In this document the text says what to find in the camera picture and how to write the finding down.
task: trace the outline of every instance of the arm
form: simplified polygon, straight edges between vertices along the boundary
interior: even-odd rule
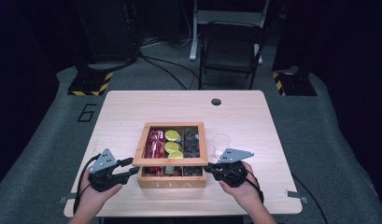
[[[85,172],[82,178],[82,183],[80,188],[85,189],[80,197],[80,203],[77,212],[69,220],[68,224],[86,224],[90,223],[92,219],[100,212],[103,208],[104,203],[108,201],[112,196],[114,196],[121,189],[122,184],[118,184],[115,187],[108,189],[104,192],[98,192],[89,186],[89,169]]]
[[[246,169],[252,173],[251,166],[244,162]],[[247,175],[247,179],[258,186],[255,179],[251,174]],[[276,223],[272,215],[267,211],[266,207],[262,204],[257,190],[255,190],[248,182],[244,182],[237,188],[231,188],[225,182],[220,181],[220,186],[223,191],[232,195],[236,202],[248,213],[254,224],[271,224]]]

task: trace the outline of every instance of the wooden box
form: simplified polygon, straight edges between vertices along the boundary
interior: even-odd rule
[[[179,139],[166,135],[177,133]],[[160,139],[160,149],[154,150]],[[142,189],[204,188],[208,165],[205,126],[202,122],[147,122],[134,155],[133,166],[140,166],[137,182]]]

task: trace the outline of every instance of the gray carpet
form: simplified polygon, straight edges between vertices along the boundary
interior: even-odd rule
[[[329,223],[382,223],[382,205],[368,175],[360,167],[351,148],[339,132],[331,100],[324,84],[315,76],[310,80],[316,97],[280,96],[272,76],[277,35],[270,35],[262,54],[254,89],[264,92],[286,153],[291,171],[313,193]],[[180,63],[194,72],[198,62],[189,61],[190,43],[184,47],[158,44],[142,48],[150,57]],[[109,67],[113,64],[99,64]],[[164,64],[188,89],[197,89],[197,79],[189,71]],[[101,96],[70,96],[67,88],[77,71],[68,68],[57,74],[60,89],[34,137],[0,185],[0,223],[66,223],[61,196],[69,193],[76,177],[92,129],[105,99]],[[233,76],[224,75],[232,80]],[[248,83],[238,78],[235,87]],[[214,83],[208,73],[208,83]],[[204,85],[205,91],[227,89],[232,83]],[[108,91],[180,90],[164,71],[138,59],[114,73]],[[85,104],[95,113],[91,122],[77,122]],[[298,191],[308,197],[299,215],[275,215],[284,223],[324,223],[317,204],[299,182]]]

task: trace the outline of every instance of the black chair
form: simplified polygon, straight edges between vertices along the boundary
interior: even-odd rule
[[[203,88],[203,70],[206,69],[251,74],[249,89],[252,89],[258,62],[261,57],[264,30],[261,26],[229,22],[211,21],[200,35],[201,57],[199,69],[199,90]],[[257,53],[254,45],[259,45]]]

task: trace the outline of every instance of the yellow round object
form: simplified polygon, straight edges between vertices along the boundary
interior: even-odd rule
[[[176,142],[176,141],[180,141],[181,140],[181,137],[179,136],[179,133],[174,131],[174,130],[167,131],[164,134],[164,136],[167,139],[167,141],[170,141],[170,142]]]
[[[180,151],[174,151],[174,152],[171,152],[170,154],[168,154],[168,158],[169,159],[181,159],[181,158],[184,158],[184,154],[182,154],[182,152],[180,152]]]
[[[179,149],[180,149],[180,145],[178,143],[167,142],[166,144],[164,144],[164,150],[167,153],[172,153],[174,151],[179,151]]]

